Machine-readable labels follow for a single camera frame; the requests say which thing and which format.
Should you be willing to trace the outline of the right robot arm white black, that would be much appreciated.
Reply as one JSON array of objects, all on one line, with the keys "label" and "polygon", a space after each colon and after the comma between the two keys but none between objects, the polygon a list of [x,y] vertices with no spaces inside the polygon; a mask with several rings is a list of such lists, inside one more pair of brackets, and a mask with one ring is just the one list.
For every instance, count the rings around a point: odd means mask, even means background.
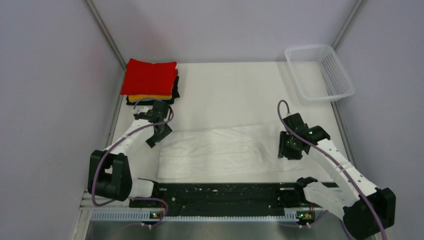
[{"label": "right robot arm white black", "polygon": [[381,189],[360,173],[341,154],[330,135],[319,125],[308,127],[299,113],[280,119],[279,156],[300,160],[304,155],[319,164],[338,186],[334,190],[313,177],[300,178],[293,200],[299,206],[309,203],[324,208],[341,220],[345,230],[357,240],[365,240],[395,223],[396,195]]}]

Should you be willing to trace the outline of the white t shirt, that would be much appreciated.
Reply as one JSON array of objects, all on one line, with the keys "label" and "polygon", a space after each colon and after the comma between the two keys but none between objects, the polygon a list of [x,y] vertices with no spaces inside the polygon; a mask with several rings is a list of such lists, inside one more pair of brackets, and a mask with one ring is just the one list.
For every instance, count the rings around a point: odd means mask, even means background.
[{"label": "white t shirt", "polygon": [[173,132],[160,143],[159,179],[218,177],[302,170],[301,160],[279,158],[282,124]]}]

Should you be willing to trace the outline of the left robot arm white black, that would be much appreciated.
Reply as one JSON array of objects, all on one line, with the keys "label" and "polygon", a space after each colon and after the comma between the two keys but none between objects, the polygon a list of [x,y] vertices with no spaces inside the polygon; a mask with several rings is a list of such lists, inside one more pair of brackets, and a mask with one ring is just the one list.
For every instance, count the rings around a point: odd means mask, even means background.
[{"label": "left robot arm white black", "polygon": [[152,107],[133,108],[132,115],[130,127],[113,144],[90,155],[87,191],[96,207],[102,206],[97,197],[106,198],[106,204],[132,198],[141,198],[149,207],[160,202],[155,182],[141,177],[143,162],[134,156],[144,145],[154,148],[172,132],[168,123],[174,113],[168,103],[155,99]]}]

